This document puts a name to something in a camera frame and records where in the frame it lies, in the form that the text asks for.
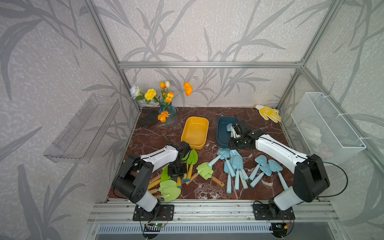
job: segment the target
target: metal grate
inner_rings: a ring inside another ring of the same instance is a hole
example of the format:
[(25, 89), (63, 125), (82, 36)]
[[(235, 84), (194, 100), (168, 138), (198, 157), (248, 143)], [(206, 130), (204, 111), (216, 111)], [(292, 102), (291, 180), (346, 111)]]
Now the metal grate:
[[(270, 233), (270, 226), (270, 223), (169, 223), (160, 233)], [(98, 234), (140, 233), (140, 224), (101, 224), (98, 230)]]
[(292, 113), (311, 153), (340, 164), (366, 146), (323, 93), (305, 93)]

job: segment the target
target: white wire basket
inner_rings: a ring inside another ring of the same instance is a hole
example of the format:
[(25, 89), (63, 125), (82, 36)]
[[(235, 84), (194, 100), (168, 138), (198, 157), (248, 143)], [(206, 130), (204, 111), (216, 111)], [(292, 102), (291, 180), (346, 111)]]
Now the white wire basket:
[(305, 93), (291, 114), (311, 154), (340, 164), (366, 145), (323, 93)]

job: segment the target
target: leaf pattern wallpaper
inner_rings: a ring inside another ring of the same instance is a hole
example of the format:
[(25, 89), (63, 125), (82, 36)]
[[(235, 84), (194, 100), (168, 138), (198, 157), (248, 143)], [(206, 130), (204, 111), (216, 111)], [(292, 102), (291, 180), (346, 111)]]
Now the leaf pattern wallpaper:
[[(122, 61), (299, 61), (331, 1), (95, 0)], [(294, 69), (126, 69), (144, 90), (160, 81), (175, 106), (276, 107)]]
[[(306, 67), (326, 88), (369, 140), (384, 153), (384, 1), (345, 0)], [(313, 91), (300, 77), (281, 112), (295, 147), (305, 141), (290, 117), (303, 93)], [(384, 235), (384, 176), (368, 155), (360, 152), (340, 164), (349, 176), (347, 190), (329, 198), (351, 240), (382, 239)], [(328, 166), (331, 187), (324, 195), (336, 194), (345, 185), (339, 169)]]
[[(137, 108), (82, 1), (2, 0), (0, 16), (0, 239), (78, 239), (107, 196)], [(92, 93), (120, 103), (94, 157), (45, 158)]]

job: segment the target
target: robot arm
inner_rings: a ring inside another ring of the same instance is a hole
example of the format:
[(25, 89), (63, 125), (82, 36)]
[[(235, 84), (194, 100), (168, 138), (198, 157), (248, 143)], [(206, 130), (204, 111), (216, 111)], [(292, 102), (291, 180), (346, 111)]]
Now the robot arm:
[[(112, 187), (150, 215), (157, 216), (160, 202), (147, 190), (151, 174), (161, 166), (170, 163), (168, 175), (183, 176), (187, 173), (187, 165), (182, 162), (182, 158), (190, 149), (188, 143), (181, 142), (180, 146), (169, 144), (146, 155), (130, 154), (113, 180)], [(137, 175), (133, 176), (131, 172), (137, 172)]]
[(257, 149), (265, 152), (295, 174), (292, 186), (271, 199), (273, 212), (284, 211), (301, 202), (312, 202), (329, 187), (328, 176), (319, 156), (307, 156), (261, 130), (252, 131), (245, 121), (233, 123), (231, 129), (234, 137), (230, 138), (230, 149)]

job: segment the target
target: dark blue bin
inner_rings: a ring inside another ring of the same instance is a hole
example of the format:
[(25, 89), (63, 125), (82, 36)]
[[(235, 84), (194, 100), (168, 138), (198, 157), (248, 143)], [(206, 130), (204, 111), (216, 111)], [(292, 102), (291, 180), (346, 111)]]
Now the dark blue bin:
[(220, 147), (229, 148), (229, 138), (231, 137), (231, 132), (227, 131), (227, 125), (230, 123), (235, 123), (236, 118), (234, 117), (220, 117), (217, 121), (217, 134), (216, 140)]

